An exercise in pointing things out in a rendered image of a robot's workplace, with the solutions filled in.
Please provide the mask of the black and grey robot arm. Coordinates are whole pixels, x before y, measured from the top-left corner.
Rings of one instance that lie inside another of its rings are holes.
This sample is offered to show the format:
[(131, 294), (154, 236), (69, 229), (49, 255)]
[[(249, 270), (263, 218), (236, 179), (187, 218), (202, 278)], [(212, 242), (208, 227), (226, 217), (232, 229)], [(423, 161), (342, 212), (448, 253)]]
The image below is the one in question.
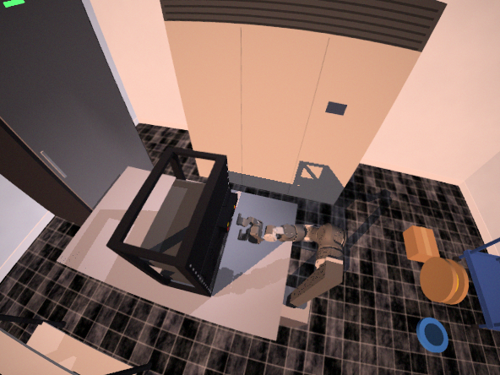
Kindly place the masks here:
[(326, 223), (320, 227), (314, 225), (289, 224), (285, 224), (281, 227), (269, 225), (265, 227), (264, 233), (264, 237), (268, 236), (273, 237), (274, 241), (278, 239), (280, 242), (299, 242), (304, 240), (306, 242), (317, 242), (318, 251), (315, 263), (317, 269), (326, 260), (337, 264), (343, 264), (344, 254), (342, 252), (347, 242), (346, 232), (330, 223)]

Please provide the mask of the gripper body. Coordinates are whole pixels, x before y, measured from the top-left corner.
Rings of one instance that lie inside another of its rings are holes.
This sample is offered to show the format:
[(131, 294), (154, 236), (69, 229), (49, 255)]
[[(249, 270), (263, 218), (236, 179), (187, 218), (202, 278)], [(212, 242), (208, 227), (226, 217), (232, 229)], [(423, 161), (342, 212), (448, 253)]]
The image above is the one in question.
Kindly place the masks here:
[(249, 235), (248, 241), (254, 244), (259, 244), (261, 241), (274, 241), (273, 237), (262, 237), (263, 233), (263, 222), (258, 220), (257, 225), (251, 225), (250, 228), (246, 229), (246, 233)]

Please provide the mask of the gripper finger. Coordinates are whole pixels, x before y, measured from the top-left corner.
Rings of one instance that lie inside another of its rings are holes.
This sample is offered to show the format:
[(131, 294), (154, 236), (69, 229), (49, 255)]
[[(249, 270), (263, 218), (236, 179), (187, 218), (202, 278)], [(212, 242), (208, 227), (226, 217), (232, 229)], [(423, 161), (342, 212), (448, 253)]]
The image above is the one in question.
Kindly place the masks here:
[(237, 217), (237, 221), (236, 221), (236, 224), (238, 226), (244, 226), (244, 227), (246, 227), (246, 226), (248, 226), (248, 224), (250, 224), (250, 225), (252, 225), (252, 224), (253, 225), (254, 224), (257, 225), (257, 222), (258, 222), (257, 219), (255, 219), (255, 218), (253, 218), (251, 216), (247, 217), (247, 218), (242, 218), (241, 216), (242, 216), (242, 214), (239, 213), (238, 217)]
[(249, 235), (247, 233), (242, 233), (242, 229), (240, 229), (237, 239), (241, 241), (246, 241), (248, 237)]

